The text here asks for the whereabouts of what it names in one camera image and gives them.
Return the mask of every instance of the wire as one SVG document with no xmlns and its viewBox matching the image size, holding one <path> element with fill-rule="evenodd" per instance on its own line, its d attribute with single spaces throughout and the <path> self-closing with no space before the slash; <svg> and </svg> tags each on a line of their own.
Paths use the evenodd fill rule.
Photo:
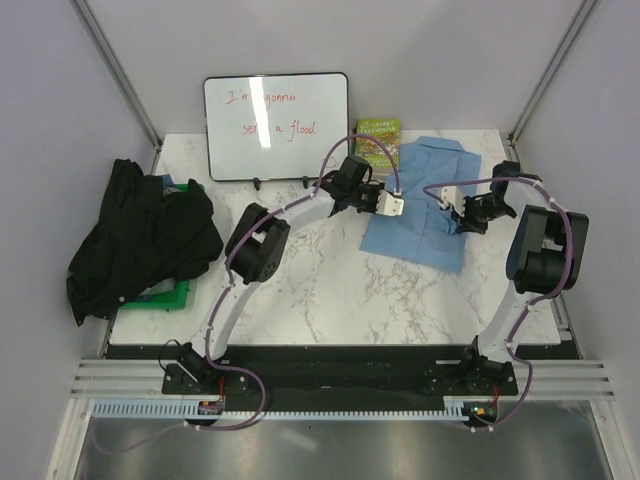
<svg viewBox="0 0 640 480">
<path fill-rule="evenodd" d="M 234 285 L 235 282 L 235 277 L 233 275 L 233 272 L 231 270 L 231 265 L 233 264 L 233 260 L 235 259 L 236 255 L 238 254 L 238 252 L 240 251 L 240 249 L 244 246 L 244 244 L 252 237 L 252 235 L 257 232 L 260 227 L 262 227 L 262 225 L 264 225 L 266 222 L 268 222 L 270 219 L 272 219 L 273 217 L 280 215 L 282 213 L 284 213 L 285 210 L 289 210 L 290 208 L 296 207 L 304 202 L 306 202 L 307 200 L 310 200 L 311 198 L 313 198 L 315 196 L 315 194 L 318 192 L 318 190 L 320 190 L 320 186 L 321 186 L 321 181 L 320 179 L 322 179 L 324 177 L 324 170 L 327 166 L 327 163 L 329 161 L 329 159 L 331 158 L 331 155 L 333 154 L 333 152 L 344 142 L 349 141 L 351 139 L 355 139 L 355 138 L 365 138 L 367 140 L 371 140 L 372 142 L 376 143 L 383 151 L 384 153 L 387 155 L 387 157 L 389 158 L 389 161 L 391 162 L 391 166 L 393 167 L 393 172 L 395 174 L 396 177 L 396 188 L 395 188 L 395 192 L 396 193 L 400 193 L 402 192 L 402 190 L 400 189 L 400 177 L 398 176 L 398 167 L 393 159 L 393 155 L 391 155 L 391 153 L 389 152 L 389 150 L 387 150 L 387 148 L 384 146 L 384 144 L 382 142 L 380 142 L 377 138 L 371 136 L 371 135 L 364 135 L 364 134 L 360 134 L 360 133 L 355 133 L 353 135 L 347 135 L 346 137 L 340 139 L 338 142 L 336 142 L 336 144 L 331 147 L 331 149 L 329 150 L 329 153 L 327 153 L 327 156 L 325 157 L 324 161 L 322 162 L 322 167 L 320 168 L 320 173 L 318 175 L 318 181 L 315 183 L 314 186 L 314 190 L 313 193 L 310 195 L 305 195 L 302 198 L 299 198 L 297 200 L 294 200 L 293 202 L 285 205 L 284 207 L 280 207 L 276 210 L 273 210 L 271 212 L 269 212 L 267 215 L 265 215 L 264 217 L 262 217 L 260 220 L 258 220 L 238 241 L 238 243 L 233 247 L 233 249 L 231 250 L 231 253 L 229 254 L 229 256 L 227 257 L 227 260 L 225 261 L 225 268 L 227 270 L 227 275 L 229 276 L 229 286 L 227 286 L 222 293 L 220 294 L 220 297 L 218 298 L 218 301 L 216 302 L 215 306 L 213 307 L 213 310 L 211 312 L 211 315 L 209 316 L 209 321 L 207 322 L 207 333 L 205 335 L 205 358 L 207 359 L 207 362 L 209 363 L 209 365 L 211 365 L 213 368 L 217 369 L 217 370 L 224 370 L 224 371 L 230 371 L 230 372 L 238 372 L 238 373 L 242 373 L 245 375 L 249 375 L 251 378 L 253 378 L 257 383 L 258 386 L 260 387 L 260 391 L 262 394 L 262 398 L 260 400 L 260 406 L 258 407 L 258 409 L 254 412 L 253 415 L 251 415 L 251 417 L 249 417 L 248 419 L 236 424 L 236 425 L 230 425 L 230 426 L 210 426 L 210 427 L 201 427 L 204 428 L 206 430 L 239 430 L 241 428 L 246 428 L 250 425 L 253 425 L 255 422 L 257 422 L 260 418 L 260 415 L 262 414 L 266 401 L 267 401 L 267 391 L 266 388 L 264 386 L 264 383 L 262 382 L 262 380 L 260 379 L 260 377 L 258 375 L 256 375 L 255 373 L 253 373 L 252 371 L 246 369 L 246 368 L 241 368 L 241 367 L 231 367 L 231 366 L 226 366 L 226 365 L 220 365 L 218 363 L 216 363 L 214 361 L 214 359 L 211 357 L 211 332 L 213 330 L 213 323 L 215 321 L 216 315 L 218 314 L 218 311 L 220 310 L 220 307 L 222 306 L 222 302 L 224 302 L 224 299 L 227 297 L 227 295 L 229 294 L 229 292 L 231 291 L 231 287 Z"/>
<path fill-rule="evenodd" d="M 329 162 L 329 159 L 331 158 L 331 155 L 333 154 L 333 152 L 335 152 L 336 149 L 340 145 L 342 145 L 344 142 L 348 142 L 349 140 L 354 140 L 356 138 L 362 138 L 362 139 L 365 139 L 365 140 L 370 140 L 373 143 L 375 143 L 377 146 L 380 147 L 380 149 L 384 152 L 384 154 L 387 156 L 387 158 L 391 162 L 391 168 L 393 168 L 393 175 L 396 177 L 396 186 L 395 186 L 395 189 L 394 189 L 394 193 L 397 194 L 397 195 L 402 194 L 402 189 L 400 188 L 400 175 L 398 174 L 398 166 L 396 165 L 396 162 L 393 159 L 393 155 L 391 155 L 391 152 L 389 152 L 389 150 L 384 145 L 384 143 L 382 143 L 376 137 L 374 137 L 372 135 L 365 135 L 363 133 L 354 133 L 354 134 L 351 134 L 351 135 L 347 135 L 346 137 L 341 138 L 340 140 L 338 140 L 336 142 L 336 144 L 333 147 L 331 147 L 331 149 L 329 150 L 329 153 L 327 153 L 327 156 L 325 157 L 324 161 L 322 162 L 322 167 L 320 168 L 320 175 L 318 175 L 318 178 L 322 178 L 322 176 L 324 175 L 324 169 L 326 168 L 327 163 Z M 316 185 L 315 185 L 315 188 L 313 190 L 313 193 L 314 194 L 318 193 L 318 190 L 320 190 L 320 182 L 316 182 Z"/>
<path fill-rule="evenodd" d="M 496 419 L 493 422 L 490 422 L 489 420 L 485 420 L 484 418 L 480 417 L 480 415 L 478 415 L 477 413 L 474 413 L 473 416 L 480 422 L 484 423 L 485 425 L 490 425 L 493 427 L 498 421 L 498 418 L 500 418 L 500 407 L 497 403 L 495 404 L 495 408 L 496 408 L 496 417 L 495 417 Z"/>
<path fill-rule="evenodd" d="M 545 201 L 549 204 L 549 206 L 553 210 L 555 210 L 558 213 L 558 215 L 560 215 L 560 218 L 562 219 L 562 223 L 564 225 L 564 230 L 565 230 L 566 251 L 565 251 L 564 269 L 562 271 L 560 281 L 558 282 L 558 285 L 556 286 L 556 288 L 554 288 L 551 292 L 547 294 L 540 295 L 538 297 L 533 298 L 531 301 L 529 301 L 526 307 L 524 308 L 524 310 L 522 311 L 522 313 L 520 313 L 520 316 L 516 320 L 516 323 L 513 325 L 513 328 L 511 329 L 511 331 L 509 332 L 509 335 L 507 336 L 507 353 L 515 362 L 518 362 L 521 365 L 525 365 L 527 367 L 527 370 L 528 370 L 527 382 L 525 383 L 524 389 L 522 390 L 522 394 L 520 395 L 520 398 L 516 402 L 516 405 L 513 407 L 513 409 L 509 413 L 507 413 L 503 418 L 496 420 L 496 422 L 491 426 L 490 431 L 493 431 L 493 427 L 496 427 L 506 422 L 516 412 L 520 410 L 520 408 L 524 404 L 524 400 L 526 396 L 529 394 L 529 391 L 531 390 L 531 383 L 533 382 L 533 363 L 531 363 L 529 360 L 524 360 L 518 357 L 509 345 L 515 338 L 516 333 L 518 332 L 518 329 L 524 322 L 525 318 L 527 318 L 527 315 L 529 314 L 529 311 L 533 308 L 533 306 L 543 300 L 550 300 L 558 296 L 558 294 L 562 292 L 562 290 L 564 289 L 564 286 L 567 284 L 567 280 L 569 280 L 569 276 L 571 275 L 571 266 L 573 262 L 572 260 L 573 259 L 573 231 L 571 230 L 571 222 L 569 221 L 567 212 L 565 212 L 564 209 L 562 209 L 556 203 L 555 199 L 551 195 L 549 195 L 549 193 L 547 193 L 547 191 L 542 187 L 540 182 L 536 180 L 531 180 L 528 178 L 521 178 L 521 177 L 495 177 L 495 178 L 485 178 L 482 180 L 469 180 L 464 182 L 434 183 L 433 185 L 427 185 L 422 189 L 422 191 L 429 197 L 435 199 L 436 201 L 442 202 L 442 199 L 438 195 L 430 192 L 429 190 L 432 190 L 435 188 L 442 188 L 442 187 L 464 187 L 468 185 L 480 185 L 483 183 L 492 183 L 492 182 L 517 182 L 517 183 L 523 183 L 525 185 L 529 185 L 530 187 L 535 189 L 542 196 L 542 198 L 545 199 Z M 484 429 L 484 430 L 489 430 L 489 428 L 490 427 L 481 427 L 481 429 Z"/>
<path fill-rule="evenodd" d="M 167 373 L 167 369 L 162 365 L 162 354 L 164 353 L 164 349 L 167 348 L 167 345 L 169 345 L 171 342 L 174 342 L 176 345 L 178 345 L 178 347 L 182 346 L 179 341 L 177 341 L 175 338 L 172 338 L 171 340 L 167 340 L 165 344 L 160 347 L 160 353 L 158 354 L 158 365 L 160 365 L 160 368 L 164 373 Z"/>
<path fill-rule="evenodd" d="M 499 398 L 500 398 L 500 390 L 498 389 L 497 385 L 494 385 L 493 386 L 493 400 L 491 400 L 491 403 L 489 404 L 489 408 L 497 405 Z"/>
<path fill-rule="evenodd" d="M 93 431 L 91 432 L 91 444 L 94 446 L 94 448 L 100 452 L 102 455 L 107 455 L 109 457 L 116 457 L 118 455 L 123 455 L 127 452 L 130 452 L 131 450 L 135 450 L 138 447 L 141 447 L 142 445 L 144 445 L 145 443 L 149 443 L 152 440 L 155 440 L 156 438 L 159 438 L 169 432 L 172 432 L 174 430 L 176 430 L 177 428 L 180 427 L 185 427 L 186 422 L 180 422 L 180 423 L 174 423 L 169 425 L 168 427 L 163 428 L 162 430 L 158 430 L 156 433 L 154 433 L 153 435 L 144 438 L 136 443 L 134 443 L 133 445 L 129 445 L 128 447 L 125 448 L 121 448 L 118 450 L 109 450 L 108 448 L 103 447 L 102 445 L 100 445 L 100 443 L 98 442 L 98 438 L 97 438 L 97 426 L 93 428 Z"/>
<path fill-rule="evenodd" d="M 137 443 L 134 443 L 133 445 L 124 448 L 124 449 L 120 449 L 120 450 L 108 450 L 104 447 L 102 447 L 96 438 L 95 435 L 95 429 L 92 435 L 92 443 L 94 445 L 94 447 L 96 448 L 96 450 L 98 450 L 100 453 L 104 454 L 104 455 L 109 455 L 109 456 L 116 456 L 116 455 L 121 455 L 127 452 L 130 452 L 131 450 L 134 450 L 135 448 L 138 448 L 141 445 L 144 445 L 147 442 L 150 442 L 168 432 L 173 431 L 174 429 L 181 427 L 185 424 L 190 425 L 192 428 L 196 429 L 196 430 L 212 430 L 212 431 L 233 431 L 233 430 L 241 430 L 243 428 L 249 427 L 251 425 L 253 425 L 254 423 L 256 423 L 259 419 L 260 416 L 262 415 L 262 412 L 264 411 L 264 407 L 266 405 L 267 402 L 267 390 L 264 386 L 264 382 L 262 381 L 262 379 L 254 372 L 252 372 L 249 369 L 246 368 L 242 368 L 242 367 L 233 367 L 230 365 L 221 365 L 218 364 L 214 361 L 213 358 L 211 358 L 211 331 L 213 329 L 213 323 L 215 321 L 215 317 L 218 313 L 218 311 L 220 310 L 220 307 L 222 305 L 222 302 L 224 301 L 224 299 L 227 297 L 227 295 L 229 294 L 229 292 L 231 291 L 231 287 L 234 285 L 234 281 L 235 278 L 233 276 L 233 272 L 231 270 L 231 264 L 233 263 L 233 260 L 235 259 L 236 255 L 238 254 L 238 252 L 240 251 L 240 249 L 242 248 L 242 246 L 247 242 L 247 240 L 249 240 L 249 238 L 251 238 L 251 236 L 262 226 L 264 225 L 267 221 L 269 221 L 271 218 L 275 217 L 276 215 L 280 215 L 282 213 L 284 213 L 285 210 L 288 210 L 290 208 L 293 208 L 297 205 L 300 205 L 301 203 L 306 202 L 307 200 L 310 200 L 311 198 L 313 198 L 315 196 L 315 194 L 318 192 L 318 190 L 320 190 L 320 185 L 321 185 L 321 179 L 323 178 L 324 175 L 324 170 L 327 166 L 327 163 L 329 162 L 329 159 L 331 158 L 331 155 L 333 154 L 333 152 L 344 142 L 355 139 L 355 138 L 365 138 L 368 140 L 371 140 L 372 142 L 374 142 L 375 144 L 377 144 L 382 151 L 387 155 L 387 157 L 389 158 L 389 161 L 391 162 L 391 166 L 393 167 L 393 172 L 394 175 L 396 177 L 396 188 L 395 188 L 395 193 L 396 194 L 401 194 L 402 190 L 400 189 L 400 177 L 398 175 L 398 167 L 393 159 L 393 155 L 391 155 L 391 153 L 389 152 L 389 150 L 387 150 L 387 147 L 384 146 L 384 144 L 382 142 L 380 142 L 377 138 L 371 136 L 371 135 L 364 135 L 361 133 L 355 133 L 353 135 L 348 135 L 342 139 L 340 139 L 333 147 L 331 147 L 331 149 L 329 150 L 329 153 L 327 154 L 327 156 L 325 157 L 324 161 L 322 162 L 322 167 L 320 168 L 320 174 L 318 175 L 318 181 L 315 182 L 315 186 L 314 186 L 314 190 L 313 193 L 310 195 L 305 195 L 302 198 L 299 198 L 297 200 L 294 200 L 293 202 L 289 203 L 288 205 L 285 205 L 285 207 L 281 207 L 278 208 L 272 212 L 269 212 L 267 215 L 265 215 L 264 217 L 262 217 L 258 222 L 256 222 L 250 229 L 249 231 L 247 231 L 244 236 L 238 241 L 238 243 L 236 244 L 236 246 L 231 250 L 231 253 L 229 254 L 229 256 L 227 257 L 227 260 L 225 261 L 225 269 L 227 271 L 227 275 L 229 276 L 229 286 L 227 286 L 223 291 L 222 294 L 220 295 L 220 297 L 218 298 L 218 301 L 216 302 L 213 311 L 211 312 L 211 315 L 209 316 L 209 320 L 207 322 L 207 333 L 205 335 L 205 358 L 207 360 L 207 362 L 209 363 L 209 365 L 211 365 L 211 367 L 215 368 L 216 370 L 222 370 L 222 371 L 227 371 L 227 372 L 236 372 L 236 373 L 241 373 L 244 375 L 248 375 L 251 378 L 253 378 L 256 383 L 258 384 L 258 387 L 260 388 L 260 394 L 261 394 L 261 399 L 260 399 L 260 405 L 258 406 L 257 410 L 254 412 L 253 415 L 251 415 L 249 418 L 247 418 L 246 420 L 243 420 L 240 423 L 237 423 L 235 425 L 211 425 L 211 426 L 204 426 L 204 425 L 199 425 L 199 426 L 193 426 L 188 424 L 187 422 L 183 422 L 180 424 L 174 424 L 171 425 L 169 427 L 166 427 L 162 430 L 159 430 L 158 432 L 156 432 L 155 434 L 153 434 L 152 436 L 141 440 Z M 158 358 L 158 364 L 160 365 L 160 368 L 162 368 L 162 370 L 164 370 L 166 372 L 166 369 L 164 368 L 164 366 L 161 363 L 161 357 L 162 357 L 162 352 L 164 351 L 164 348 L 171 342 L 171 341 L 175 341 L 176 343 L 177 340 L 171 339 L 168 340 L 163 346 L 162 349 L 160 350 L 160 354 L 159 354 L 159 358 Z"/>
</svg>

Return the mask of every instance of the white clamp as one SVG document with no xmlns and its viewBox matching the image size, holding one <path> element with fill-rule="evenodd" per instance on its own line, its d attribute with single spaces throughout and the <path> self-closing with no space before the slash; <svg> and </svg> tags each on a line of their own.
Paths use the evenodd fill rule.
<svg viewBox="0 0 640 480">
<path fill-rule="evenodd" d="M 453 210 L 464 217 L 464 193 L 458 187 L 442 187 L 440 190 L 441 202 L 438 202 L 442 210 L 447 210 L 449 207 L 453 207 Z"/>
<path fill-rule="evenodd" d="M 396 217 L 402 215 L 402 210 L 404 210 L 404 200 L 402 198 L 395 197 L 386 190 L 380 192 L 378 206 L 376 208 L 378 215 Z"/>
</svg>

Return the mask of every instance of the metal floor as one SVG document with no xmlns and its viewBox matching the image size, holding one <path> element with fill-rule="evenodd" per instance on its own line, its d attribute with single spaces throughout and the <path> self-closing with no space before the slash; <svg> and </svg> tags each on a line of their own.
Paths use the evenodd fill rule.
<svg viewBox="0 0 640 480">
<path fill-rule="evenodd" d="M 171 423 L 93 419 L 90 429 L 117 449 Z M 238 432 L 178 429 L 118 457 L 96 452 L 90 436 L 77 480 L 612 478 L 589 405 L 577 402 L 527 403 L 494 433 L 435 422 L 265 421 Z"/>
</svg>

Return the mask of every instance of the white wall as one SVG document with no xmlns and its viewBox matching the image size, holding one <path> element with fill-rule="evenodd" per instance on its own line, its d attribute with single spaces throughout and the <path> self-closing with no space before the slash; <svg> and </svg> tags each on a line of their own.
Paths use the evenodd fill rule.
<svg viewBox="0 0 640 480">
<path fill-rule="evenodd" d="M 344 71 L 351 120 L 509 130 L 580 0 L 89 0 L 152 122 L 204 132 L 202 81 Z"/>
<path fill-rule="evenodd" d="M 640 447 L 640 2 L 600 2 L 518 145 L 591 224 L 567 300 L 580 345 L 610 367 Z"/>
<path fill-rule="evenodd" d="M 103 325 L 76 327 L 67 266 L 113 159 L 152 155 L 67 1 L 4 1 L 0 66 L 0 469 L 34 480 Z"/>
</svg>

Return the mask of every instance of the whiteboard frame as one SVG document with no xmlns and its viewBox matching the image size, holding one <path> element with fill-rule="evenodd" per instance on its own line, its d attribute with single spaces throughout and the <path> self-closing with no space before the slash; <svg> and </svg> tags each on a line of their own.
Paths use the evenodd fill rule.
<svg viewBox="0 0 640 480">
<path fill-rule="evenodd" d="M 350 111 L 349 111 L 349 77 L 346 73 L 340 71 L 328 71 L 328 72 L 302 72 L 302 73 L 265 73 L 265 74 L 252 74 L 252 75 L 220 75 L 220 76 L 212 76 L 207 77 L 202 81 L 202 103 L 204 105 L 204 134 L 207 139 L 207 168 L 209 169 L 209 178 L 211 178 L 214 182 L 246 182 L 251 181 L 251 179 L 238 179 L 238 180 L 217 180 L 213 178 L 211 174 L 211 152 L 209 151 L 209 122 L 207 121 L 207 96 L 205 92 L 204 85 L 208 80 L 220 80 L 225 78 L 254 78 L 254 77 L 298 77 L 298 76 L 312 76 L 312 75 L 342 75 L 347 84 L 347 131 L 344 132 L 345 137 L 351 133 L 350 128 Z M 347 154 L 351 151 L 350 145 L 347 144 Z M 320 171 L 321 165 L 318 164 L 318 171 Z M 271 180 L 302 180 L 303 177 L 282 177 L 282 178 L 269 178 L 269 179 L 258 179 L 260 182 L 262 181 L 271 181 Z"/>
</svg>

